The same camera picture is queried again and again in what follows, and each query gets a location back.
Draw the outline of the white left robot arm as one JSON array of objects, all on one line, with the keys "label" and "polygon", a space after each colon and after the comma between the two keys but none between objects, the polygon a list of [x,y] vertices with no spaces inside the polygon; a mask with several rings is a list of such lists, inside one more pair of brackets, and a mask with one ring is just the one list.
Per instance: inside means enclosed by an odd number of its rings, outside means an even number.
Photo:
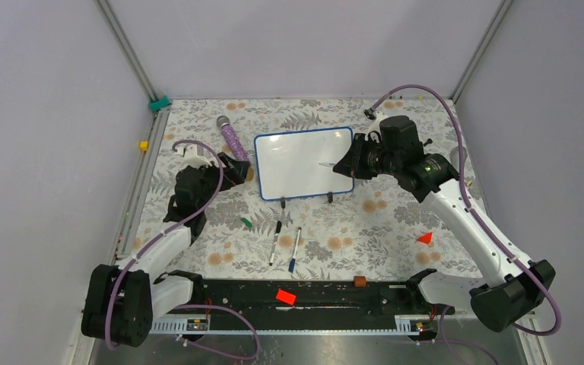
[{"label": "white left robot arm", "polygon": [[204,210],[219,192],[243,184],[251,164],[218,155],[220,165],[185,154],[167,204],[166,224],[149,243],[114,265],[98,265],[91,273],[81,320],[81,333],[109,340],[113,346],[138,347],[155,319],[177,306],[194,313],[205,305],[202,277],[166,270],[176,254],[191,246],[207,222]]}]

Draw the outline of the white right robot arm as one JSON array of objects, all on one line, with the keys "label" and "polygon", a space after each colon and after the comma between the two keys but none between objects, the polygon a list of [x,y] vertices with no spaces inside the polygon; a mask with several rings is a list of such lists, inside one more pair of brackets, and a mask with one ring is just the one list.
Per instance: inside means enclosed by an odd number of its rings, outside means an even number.
[{"label": "white right robot arm", "polygon": [[379,117],[368,133],[356,133],[333,172],[370,180],[393,176],[399,186],[432,211],[454,234],[480,270],[480,279],[425,269],[410,278],[409,309],[425,313],[434,304],[472,311],[494,332],[514,325],[542,304],[556,271],[518,249],[475,207],[462,178],[441,154],[428,154],[415,122],[407,116]]}]

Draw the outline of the blue framed whiteboard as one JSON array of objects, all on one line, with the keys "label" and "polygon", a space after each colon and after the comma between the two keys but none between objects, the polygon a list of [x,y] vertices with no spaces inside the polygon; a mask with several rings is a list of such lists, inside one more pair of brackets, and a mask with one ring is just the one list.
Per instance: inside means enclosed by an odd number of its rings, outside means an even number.
[{"label": "blue framed whiteboard", "polygon": [[257,135],[253,144],[262,200],[352,192],[353,178],[333,173],[332,168],[319,163],[337,163],[353,137],[347,126]]}]

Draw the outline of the green marker cap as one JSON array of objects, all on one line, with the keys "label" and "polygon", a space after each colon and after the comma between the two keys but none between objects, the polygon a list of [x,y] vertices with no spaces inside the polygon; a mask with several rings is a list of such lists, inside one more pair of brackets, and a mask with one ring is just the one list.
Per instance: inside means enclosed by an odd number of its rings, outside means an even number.
[{"label": "green marker cap", "polygon": [[242,217],[242,218],[240,218],[240,220],[245,224],[246,227],[248,227],[248,228],[252,228],[253,227],[252,222],[249,221],[247,218]]}]

